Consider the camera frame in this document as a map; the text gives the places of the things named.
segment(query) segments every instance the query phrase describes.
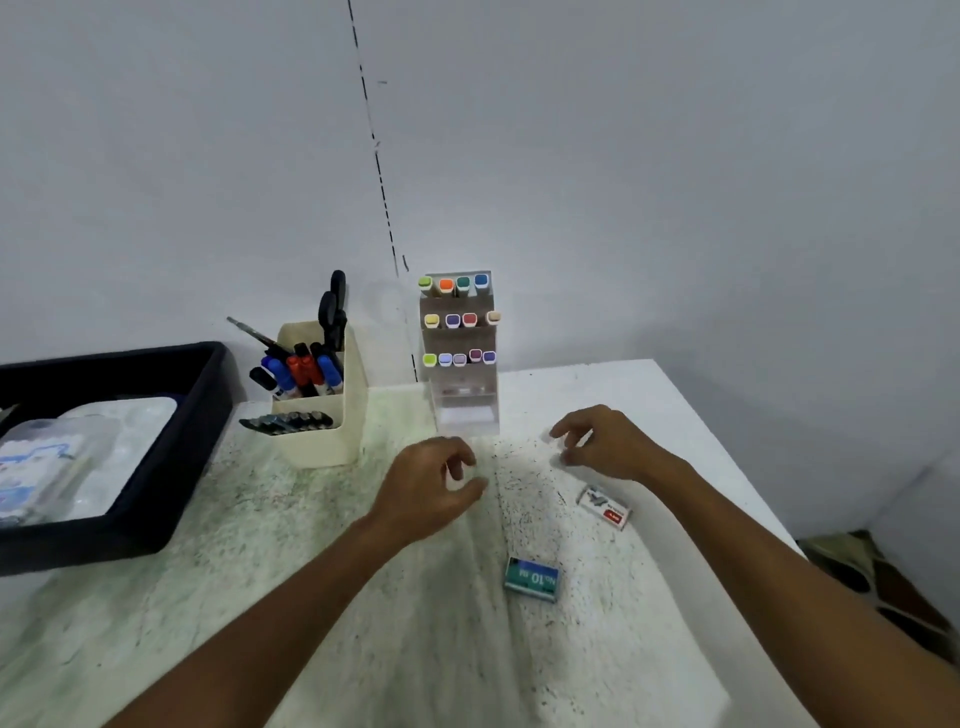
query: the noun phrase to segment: hand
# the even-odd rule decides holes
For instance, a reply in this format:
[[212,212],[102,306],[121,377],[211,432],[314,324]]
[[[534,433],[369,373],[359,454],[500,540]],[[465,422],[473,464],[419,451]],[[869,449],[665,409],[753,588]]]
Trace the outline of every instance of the hand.
[[[578,448],[577,443],[591,430],[593,434]],[[566,465],[586,465],[609,477],[651,485],[686,465],[647,437],[623,412],[606,404],[570,412],[550,430],[551,437],[564,435],[562,459]]]
[[447,471],[464,479],[464,463],[476,465],[469,445],[459,437],[433,437],[402,449],[383,479],[368,515],[401,548],[432,536],[455,521],[487,487],[473,478],[458,491],[446,487]]

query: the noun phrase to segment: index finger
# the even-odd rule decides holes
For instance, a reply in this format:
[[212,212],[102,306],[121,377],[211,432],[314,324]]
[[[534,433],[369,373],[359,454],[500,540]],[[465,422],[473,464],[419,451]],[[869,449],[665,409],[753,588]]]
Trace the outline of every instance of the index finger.
[[430,448],[440,455],[444,462],[457,458],[466,465],[476,465],[477,459],[470,446],[459,437],[434,437],[428,440]]
[[593,429],[593,421],[602,404],[594,404],[587,409],[578,409],[567,414],[562,420],[553,425],[550,437],[563,437],[567,432],[579,431],[581,434]]

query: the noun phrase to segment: wall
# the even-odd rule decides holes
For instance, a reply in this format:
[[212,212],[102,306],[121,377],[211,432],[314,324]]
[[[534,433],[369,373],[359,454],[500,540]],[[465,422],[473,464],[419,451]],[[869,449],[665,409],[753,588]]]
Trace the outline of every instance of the wall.
[[341,267],[371,379],[413,380],[346,2],[4,3],[0,88],[5,360],[219,339],[246,372],[225,317],[276,335]]
[[960,450],[940,459],[871,522],[880,550],[960,627]]
[[960,433],[960,6],[354,11],[408,282],[492,267],[505,367],[655,357],[795,535]]

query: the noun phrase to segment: black plastic bin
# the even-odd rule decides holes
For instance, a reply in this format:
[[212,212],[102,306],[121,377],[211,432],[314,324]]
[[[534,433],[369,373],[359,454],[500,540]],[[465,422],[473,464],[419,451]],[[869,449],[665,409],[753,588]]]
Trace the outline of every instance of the black plastic bin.
[[170,422],[103,516],[0,528],[0,575],[156,553],[167,545],[233,408],[218,341],[0,367],[0,435],[94,401],[169,395]]

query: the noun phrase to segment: white table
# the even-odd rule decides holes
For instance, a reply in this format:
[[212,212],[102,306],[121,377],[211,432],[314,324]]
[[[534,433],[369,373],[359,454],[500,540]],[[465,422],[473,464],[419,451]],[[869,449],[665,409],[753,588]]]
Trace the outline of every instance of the white table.
[[[376,575],[271,725],[812,726],[655,498],[606,484],[636,509],[618,532],[550,465],[540,433],[605,402],[792,545],[657,365],[514,372],[500,391],[500,436],[473,442],[487,494]],[[232,424],[163,551],[62,570],[0,608],[0,724],[102,724],[362,515],[397,450],[434,431],[422,388],[374,390],[360,461],[298,473]],[[508,552],[562,568],[557,604],[504,593]]]

